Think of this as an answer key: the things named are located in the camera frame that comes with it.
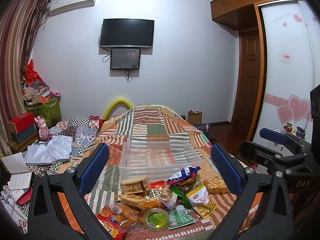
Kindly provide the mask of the brown wooden door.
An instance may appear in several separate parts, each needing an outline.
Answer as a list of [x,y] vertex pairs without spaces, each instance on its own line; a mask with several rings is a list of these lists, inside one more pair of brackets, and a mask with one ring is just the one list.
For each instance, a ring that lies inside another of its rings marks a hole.
[[233,128],[247,137],[253,120],[260,75],[258,29],[240,32],[239,75],[232,118]]

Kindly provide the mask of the checkered patterned pillow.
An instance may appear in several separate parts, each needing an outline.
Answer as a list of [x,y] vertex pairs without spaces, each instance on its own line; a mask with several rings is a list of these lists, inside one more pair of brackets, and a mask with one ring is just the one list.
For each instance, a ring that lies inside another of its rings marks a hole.
[[77,115],[75,118],[61,121],[56,124],[60,130],[58,135],[65,135],[73,138],[71,156],[82,155],[88,148],[93,146],[99,133],[99,116]]

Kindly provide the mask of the white yellow chips bag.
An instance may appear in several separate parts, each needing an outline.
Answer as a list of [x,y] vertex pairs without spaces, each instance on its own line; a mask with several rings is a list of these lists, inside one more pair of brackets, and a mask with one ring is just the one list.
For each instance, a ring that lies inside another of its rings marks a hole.
[[186,194],[192,209],[202,218],[207,219],[216,209],[203,182],[197,182],[193,189]]

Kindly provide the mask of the clear bag fried snacks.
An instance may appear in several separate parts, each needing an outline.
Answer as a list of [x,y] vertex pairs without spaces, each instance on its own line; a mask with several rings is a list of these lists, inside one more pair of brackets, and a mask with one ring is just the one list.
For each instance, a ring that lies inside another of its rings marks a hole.
[[210,194],[229,192],[227,185],[222,178],[206,178],[204,185]]

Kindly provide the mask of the brown wafer biscuit pack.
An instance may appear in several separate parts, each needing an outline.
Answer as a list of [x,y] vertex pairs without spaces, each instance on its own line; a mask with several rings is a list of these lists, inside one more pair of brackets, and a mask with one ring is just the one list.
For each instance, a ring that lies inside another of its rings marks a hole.
[[149,191],[151,183],[147,176],[140,176],[122,180],[120,187],[123,194],[136,194]]

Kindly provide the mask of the small red snack packet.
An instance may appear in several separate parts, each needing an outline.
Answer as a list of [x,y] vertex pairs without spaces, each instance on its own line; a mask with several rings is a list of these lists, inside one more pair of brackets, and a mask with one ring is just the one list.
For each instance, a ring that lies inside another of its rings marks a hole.
[[163,180],[150,183],[151,189],[162,190],[164,187],[165,187],[165,182]]

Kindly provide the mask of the orange bread pack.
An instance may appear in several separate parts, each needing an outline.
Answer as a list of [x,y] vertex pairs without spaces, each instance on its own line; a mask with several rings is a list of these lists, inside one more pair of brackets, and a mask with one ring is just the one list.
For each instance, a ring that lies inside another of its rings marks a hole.
[[149,200],[146,197],[138,196],[135,194],[121,194],[117,195],[120,201],[126,205],[136,207],[138,209],[151,209],[157,208],[160,204],[158,199]]

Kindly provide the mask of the yellow foam tube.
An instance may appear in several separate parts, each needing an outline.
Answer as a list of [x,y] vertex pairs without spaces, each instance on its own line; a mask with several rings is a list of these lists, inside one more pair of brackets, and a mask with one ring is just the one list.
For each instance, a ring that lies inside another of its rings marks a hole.
[[102,116],[102,119],[107,120],[111,116],[111,114],[119,107],[124,107],[125,109],[129,110],[133,107],[133,104],[124,97],[116,98],[109,104]]

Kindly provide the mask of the red plastic bag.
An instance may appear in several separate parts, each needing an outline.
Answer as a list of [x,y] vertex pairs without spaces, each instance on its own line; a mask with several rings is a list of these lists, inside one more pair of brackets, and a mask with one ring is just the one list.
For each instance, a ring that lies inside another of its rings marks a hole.
[[31,59],[30,62],[27,64],[24,78],[28,86],[31,86],[34,81],[40,81],[44,83],[43,79],[39,76],[38,72],[34,70],[33,59]]

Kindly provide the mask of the green edged cookie bag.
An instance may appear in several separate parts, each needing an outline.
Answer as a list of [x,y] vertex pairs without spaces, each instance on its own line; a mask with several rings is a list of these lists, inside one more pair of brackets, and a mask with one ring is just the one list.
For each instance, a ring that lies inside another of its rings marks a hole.
[[161,192],[159,200],[169,210],[175,210],[179,205],[183,205],[187,209],[192,209],[186,195],[176,186],[165,186]]

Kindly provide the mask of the clear plastic storage bin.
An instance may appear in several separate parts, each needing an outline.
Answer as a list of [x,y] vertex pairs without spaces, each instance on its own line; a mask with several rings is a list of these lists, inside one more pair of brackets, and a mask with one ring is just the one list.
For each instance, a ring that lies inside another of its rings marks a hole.
[[167,180],[186,166],[201,166],[203,156],[188,141],[126,142],[120,156],[122,180],[147,176]]

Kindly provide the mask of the red fried snack bag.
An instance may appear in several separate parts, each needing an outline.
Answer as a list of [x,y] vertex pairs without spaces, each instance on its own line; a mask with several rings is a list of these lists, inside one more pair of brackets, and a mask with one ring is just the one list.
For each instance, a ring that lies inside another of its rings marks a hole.
[[113,239],[122,240],[125,238],[126,233],[120,232],[117,221],[112,217],[107,208],[103,207],[96,215],[96,218]]

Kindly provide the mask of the brown overhead cabinet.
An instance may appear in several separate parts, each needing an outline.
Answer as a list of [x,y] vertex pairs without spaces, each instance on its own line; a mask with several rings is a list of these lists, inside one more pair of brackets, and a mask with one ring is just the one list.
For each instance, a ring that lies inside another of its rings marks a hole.
[[232,30],[255,28],[258,20],[254,3],[261,1],[264,0],[213,0],[212,20]]

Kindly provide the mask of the blue snack bag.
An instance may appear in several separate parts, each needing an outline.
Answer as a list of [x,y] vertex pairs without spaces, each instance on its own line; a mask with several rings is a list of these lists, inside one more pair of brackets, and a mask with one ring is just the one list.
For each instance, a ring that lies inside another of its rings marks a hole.
[[180,181],[194,178],[201,168],[199,166],[186,166],[182,168],[179,172],[173,174],[167,179],[167,184],[176,184]]

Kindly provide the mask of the green snack packet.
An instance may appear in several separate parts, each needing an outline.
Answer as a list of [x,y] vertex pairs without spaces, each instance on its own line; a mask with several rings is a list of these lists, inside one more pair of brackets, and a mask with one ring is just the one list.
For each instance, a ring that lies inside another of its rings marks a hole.
[[175,210],[169,212],[169,230],[174,230],[194,223],[195,219],[188,213],[183,205],[179,205]]

